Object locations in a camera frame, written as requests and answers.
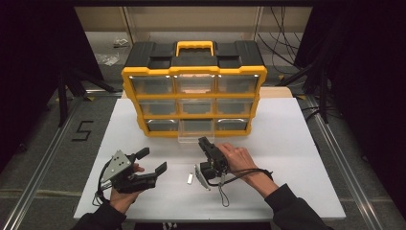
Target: yellow and black tool box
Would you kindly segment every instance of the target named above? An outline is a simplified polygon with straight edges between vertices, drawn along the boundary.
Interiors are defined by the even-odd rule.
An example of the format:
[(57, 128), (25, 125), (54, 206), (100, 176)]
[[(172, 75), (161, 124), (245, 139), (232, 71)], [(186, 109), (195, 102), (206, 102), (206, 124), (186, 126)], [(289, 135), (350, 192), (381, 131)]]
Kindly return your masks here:
[(266, 78), (255, 41), (136, 42), (124, 90), (149, 137), (248, 135)]

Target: yellow handle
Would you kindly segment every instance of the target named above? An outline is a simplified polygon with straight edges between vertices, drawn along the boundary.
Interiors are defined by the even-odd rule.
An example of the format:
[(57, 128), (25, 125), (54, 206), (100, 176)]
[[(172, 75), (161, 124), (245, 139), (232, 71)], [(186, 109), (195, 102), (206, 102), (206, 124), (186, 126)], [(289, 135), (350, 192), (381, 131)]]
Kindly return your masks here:
[(214, 56), (212, 41), (178, 41), (176, 47), (176, 56), (179, 56), (180, 49), (205, 49), (210, 48), (212, 56)]

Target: floor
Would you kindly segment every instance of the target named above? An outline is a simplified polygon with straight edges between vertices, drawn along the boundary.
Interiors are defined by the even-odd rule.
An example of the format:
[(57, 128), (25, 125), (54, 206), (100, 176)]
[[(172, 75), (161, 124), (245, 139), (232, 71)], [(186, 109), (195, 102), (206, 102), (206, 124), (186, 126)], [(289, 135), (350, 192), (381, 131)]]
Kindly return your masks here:
[[(205, 35), (208, 39), (214, 37), (214, 39), (226, 40), (228, 38), (235, 39), (236, 36), (235, 34)], [(126, 39), (126, 35), (89, 33), (88, 37), (100, 62), (105, 81), (113, 87), (122, 88), (123, 82), (120, 73), (130, 49), (128, 47), (115, 49), (112, 43), (117, 38)], [(150, 38), (150, 40), (160, 42), (173, 39), (177, 39), (176, 34), (152, 34)], [(265, 41), (269, 42), (268, 44), (271, 46), (275, 44), (275, 42), (271, 43), (273, 41), (270, 40), (270, 37)], [(276, 69), (287, 73), (297, 71), (294, 67), (284, 64), (280, 58), (272, 60), (272, 55), (260, 41), (259, 47), (269, 69), (269, 75), (264, 86), (272, 86), (281, 77), (287, 76)], [(105, 58), (118, 59), (114, 59), (117, 60), (114, 64), (106, 65)], [(303, 81), (298, 80), (298, 82), (292, 83), (289, 88), (297, 97), (299, 106), (308, 108), (318, 102), (317, 95), (304, 95), (301, 90)], [(20, 211), (19, 216), (21, 218), (16, 222), (16, 228), (22, 230), (60, 229), (61, 227), (68, 229), (75, 224), (76, 221), (72, 216), (79, 203), (87, 176), (92, 169), (115, 102), (121, 97), (120, 94), (104, 93), (89, 82), (84, 82), (83, 85), (89, 90), (89, 95), (85, 100), (69, 97), (72, 99), (69, 101), (70, 114), (72, 115), (69, 117), (69, 125), (63, 130), (57, 126), (59, 110), (55, 94), (49, 100), (48, 109), (43, 112), (27, 138), (27, 150), (17, 153), (0, 174), (1, 227), (6, 225), (8, 216), (14, 207), (20, 204), (20, 197), (27, 194), (28, 188), (34, 188), (31, 191), (33, 197)], [(406, 229), (405, 219), (397, 211), (391, 198), (380, 184), (368, 164), (368, 159), (362, 158), (362, 150), (352, 136), (345, 118), (335, 108), (332, 95), (328, 97), (328, 106), (328, 125), (321, 125), (318, 115), (310, 117), (307, 123), (347, 217), (342, 220), (326, 219), (326, 223), (336, 230)], [(307, 118), (312, 112), (311, 109), (304, 110), (304, 118)], [(86, 139), (86, 133), (77, 132), (80, 124), (81, 129), (91, 130), (86, 141), (75, 141), (75, 139)], [(372, 206), (373, 213), (376, 215), (375, 220), (368, 220), (368, 217), (365, 217), (366, 213), (362, 211), (362, 206), (356, 197), (357, 194), (354, 194), (354, 190), (349, 184), (349, 177), (343, 173), (342, 167), (337, 163), (334, 148), (327, 141), (326, 134), (323, 132), (326, 127), (331, 130), (332, 135), (337, 140), (340, 154), (346, 159), (352, 171), (352, 177), (355, 178), (356, 184), (360, 187), (360, 191), (357, 193), (365, 195), (367, 202)], [(54, 139), (57, 133), (61, 134), (58, 143)], [(40, 173), (38, 168), (42, 168), (44, 172)], [(126, 222), (124, 229), (133, 229), (133, 223)]]

